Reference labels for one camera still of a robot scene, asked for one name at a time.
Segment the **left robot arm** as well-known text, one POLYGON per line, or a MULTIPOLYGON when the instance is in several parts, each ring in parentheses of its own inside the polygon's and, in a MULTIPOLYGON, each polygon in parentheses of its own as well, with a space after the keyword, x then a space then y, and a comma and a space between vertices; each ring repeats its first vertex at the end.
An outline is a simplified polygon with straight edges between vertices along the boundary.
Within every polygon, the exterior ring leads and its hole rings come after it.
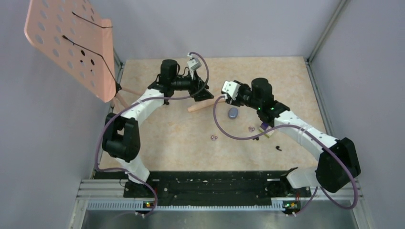
POLYGON ((192 56, 187 61, 185 72, 180 74, 176 60, 163 60, 160 73, 144 94, 125 112, 110 113, 106 117, 102 149, 121 164, 129 180, 136 183, 135 191, 141 197, 151 195, 153 184, 147 181, 150 171, 139 156, 139 127, 156 109, 168 105, 175 91, 187 91, 196 102, 212 99, 208 82, 203 81, 197 73, 202 65, 206 65, 206 62, 192 56))

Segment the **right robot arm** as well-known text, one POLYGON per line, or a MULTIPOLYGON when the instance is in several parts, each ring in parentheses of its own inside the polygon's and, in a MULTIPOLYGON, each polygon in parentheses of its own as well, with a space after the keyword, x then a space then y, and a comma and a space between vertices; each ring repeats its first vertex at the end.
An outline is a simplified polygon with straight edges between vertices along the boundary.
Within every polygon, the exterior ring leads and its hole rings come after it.
POLYGON ((267 79, 255 78, 250 85, 226 81, 222 94, 227 104, 254 109, 263 123, 289 136, 317 160, 315 167, 294 168, 284 175, 280 183, 283 195, 292 197, 299 188, 310 186, 336 193, 361 173, 354 142, 347 137, 332 137, 303 121, 274 99, 267 79))

